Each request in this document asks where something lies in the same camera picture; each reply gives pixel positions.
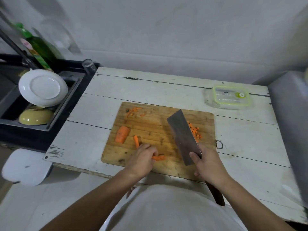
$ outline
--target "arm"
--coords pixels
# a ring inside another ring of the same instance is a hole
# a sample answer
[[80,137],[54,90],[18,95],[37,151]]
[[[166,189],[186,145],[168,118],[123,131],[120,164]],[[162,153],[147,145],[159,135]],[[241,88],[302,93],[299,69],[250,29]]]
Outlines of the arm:
[[125,193],[152,170],[152,155],[158,155],[155,147],[140,145],[123,170],[73,203],[41,231],[99,230]]
[[197,166],[195,175],[201,176],[225,196],[249,231],[294,231],[230,177],[216,151],[207,149],[202,144],[199,144],[199,147],[202,151],[202,159],[197,154],[190,153],[190,157]]

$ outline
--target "metal ring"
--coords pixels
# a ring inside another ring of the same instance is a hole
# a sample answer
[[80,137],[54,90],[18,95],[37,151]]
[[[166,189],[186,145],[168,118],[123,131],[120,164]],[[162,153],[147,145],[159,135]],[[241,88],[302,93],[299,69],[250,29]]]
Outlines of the metal ring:
[[[217,147],[217,142],[221,143],[221,148]],[[223,143],[220,140],[216,140],[216,148],[219,149],[219,150],[224,148],[224,145],[223,145]]]

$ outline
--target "person's left hand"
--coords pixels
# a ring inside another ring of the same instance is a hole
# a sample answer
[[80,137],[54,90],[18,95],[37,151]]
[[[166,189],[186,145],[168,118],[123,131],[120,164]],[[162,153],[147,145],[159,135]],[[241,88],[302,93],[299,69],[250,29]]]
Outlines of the person's left hand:
[[141,144],[126,163],[125,170],[136,176],[138,180],[144,178],[156,162],[152,159],[153,155],[158,155],[156,147],[151,147],[148,143]]

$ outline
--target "white bin lid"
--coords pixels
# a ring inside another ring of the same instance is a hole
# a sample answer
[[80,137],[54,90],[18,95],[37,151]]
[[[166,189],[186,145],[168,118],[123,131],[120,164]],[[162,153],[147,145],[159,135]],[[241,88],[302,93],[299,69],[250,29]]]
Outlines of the white bin lid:
[[39,185],[48,174],[52,162],[43,160],[44,153],[17,149],[2,168],[2,177],[25,186]]

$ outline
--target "white plate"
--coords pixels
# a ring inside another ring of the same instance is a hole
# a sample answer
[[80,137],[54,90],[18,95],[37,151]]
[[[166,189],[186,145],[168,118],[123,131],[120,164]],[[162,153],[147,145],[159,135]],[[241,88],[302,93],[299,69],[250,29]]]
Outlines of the white plate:
[[65,81],[59,75],[44,69],[25,73],[19,80],[18,88],[27,101],[42,107],[59,104],[68,91]]

